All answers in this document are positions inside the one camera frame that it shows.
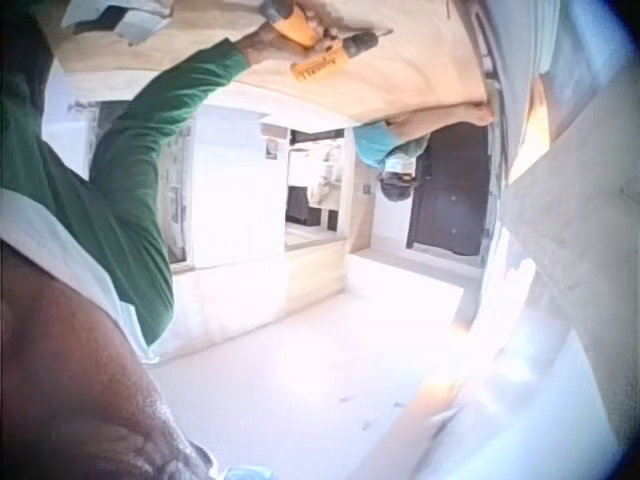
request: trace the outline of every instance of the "sunlight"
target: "sunlight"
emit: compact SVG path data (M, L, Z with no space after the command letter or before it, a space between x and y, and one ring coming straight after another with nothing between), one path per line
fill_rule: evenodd
M509 171L509 184L515 182L549 150L549 111L540 77L531 87L531 108L525 127L524 141Z

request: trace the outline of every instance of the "dark door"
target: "dark door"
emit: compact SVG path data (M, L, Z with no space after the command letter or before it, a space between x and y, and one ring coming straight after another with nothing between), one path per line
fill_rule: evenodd
M460 123L438 130L421 157L419 171L430 177L413 195L407 248L479 255L489 197L487 128Z

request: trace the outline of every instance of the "wooden board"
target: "wooden board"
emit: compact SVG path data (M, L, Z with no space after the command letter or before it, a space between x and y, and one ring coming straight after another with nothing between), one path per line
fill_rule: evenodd
M229 3L176 0L168 27L136 47L128 47L113 33L73 37L62 32L58 25L64 2L55 7L55 14L43 16L42 23L67 72L101 72L104 81L92 88L117 90L123 71L162 71L225 37L237 39L262 21L257 14L229 11ZM243 3L257 7L260 0ZM286 64L270 62L246 72L239 82L311 101L358 121L484 100L479 63L455 1L448 7L447 0L301 3L318 11L327 26L393 27L395 33L326 79L297 83Z

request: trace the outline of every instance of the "person in teal shirt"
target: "person in teal shirt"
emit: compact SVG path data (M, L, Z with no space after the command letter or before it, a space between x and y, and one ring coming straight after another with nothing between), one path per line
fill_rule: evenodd
M392 202L411 198L418 184L416 158L429 142L431 132L459 122L478 126L493 121L490 104L460 104L427 108L353 129L356 152L363 163L379 172L380 189Z
M2 478L209 478L212 459L185 438L139 361L153 361L173 316L158 157L210 94L252 66L317 52L264 24L194 53L129 103L86 181L41 138L53 56L21 9L37 3L2 16Z

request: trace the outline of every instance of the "teal shirt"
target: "teal shirt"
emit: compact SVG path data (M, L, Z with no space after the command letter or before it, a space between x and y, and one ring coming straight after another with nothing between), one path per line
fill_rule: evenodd
M376 170L384 170L386 158L401 150L409 158L420 155L427 147L429 135L404 142L389 129L386 122L368 123L353 129L356 153L360 160Z
M98 143L89 181L42 140L24 79L2 76L2 188L44 206L106 270L120 300L135 307L148 345L173 317L171 270L156 218L161 149L211 93L248 68L224 40L158 75Z

